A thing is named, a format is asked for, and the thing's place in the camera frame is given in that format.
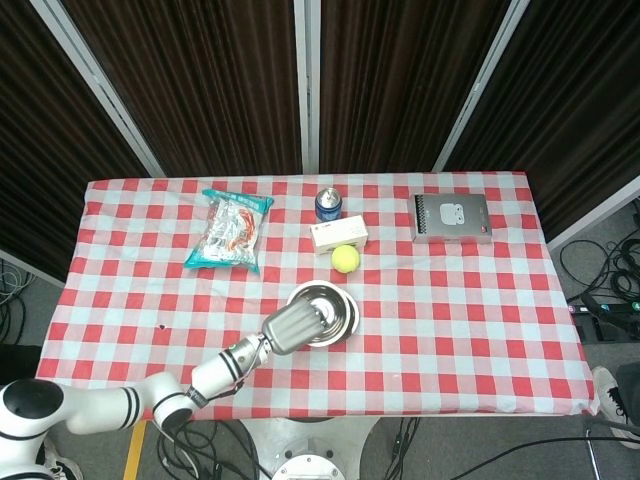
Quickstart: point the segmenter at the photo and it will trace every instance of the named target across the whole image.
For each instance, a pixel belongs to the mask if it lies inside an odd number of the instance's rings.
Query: dark brown curtain
[[[64,280],[87,182],[146,173],[31,4],[0,25],[0,249]]]
[[[169,176],[300,173],[290,0],[64,0]]]
[[[322,172],[429,171],[507,0],[323,0]]]
[[[446,168],[525,170],[547,240],[640,175],[640,2],[531,2]]]

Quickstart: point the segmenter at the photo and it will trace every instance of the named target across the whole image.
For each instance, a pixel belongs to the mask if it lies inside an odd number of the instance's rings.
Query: tablecloth
[[[316,256],[314,198],[334,186],[369,240],[343,275]],[[261,273],[188,270],[206,226],[205,188],[269,195]],[[414,244],[409,194],[483,193],[493,242]],[[593,383],[546,248],[526,175],[351,174],[92,182],[40,378],[129,385],[192,368],[260,330],[294,288],[328,280],[358,303],[346,342],[272,356],[235,396],[196,418],[595,412]]]

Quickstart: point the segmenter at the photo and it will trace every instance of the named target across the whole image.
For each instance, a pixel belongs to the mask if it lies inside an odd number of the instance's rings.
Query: can
[[[330,222],[340,218],[342,197],[333,187],[325,188],[316,195],[316,217],[321,222]]]

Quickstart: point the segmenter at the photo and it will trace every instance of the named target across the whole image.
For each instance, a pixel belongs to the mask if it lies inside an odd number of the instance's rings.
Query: silver box
[[[411,195],[409,214],[414,243],[491,242],[491,223],[484,195]]]

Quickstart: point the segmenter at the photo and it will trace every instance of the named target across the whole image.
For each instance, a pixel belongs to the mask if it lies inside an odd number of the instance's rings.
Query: plastic bag
[[[186,268],[242,265],[260,272],[254,246],[262,219],[273,204],[271,197],[207,189],[207,229],[184,263]]]

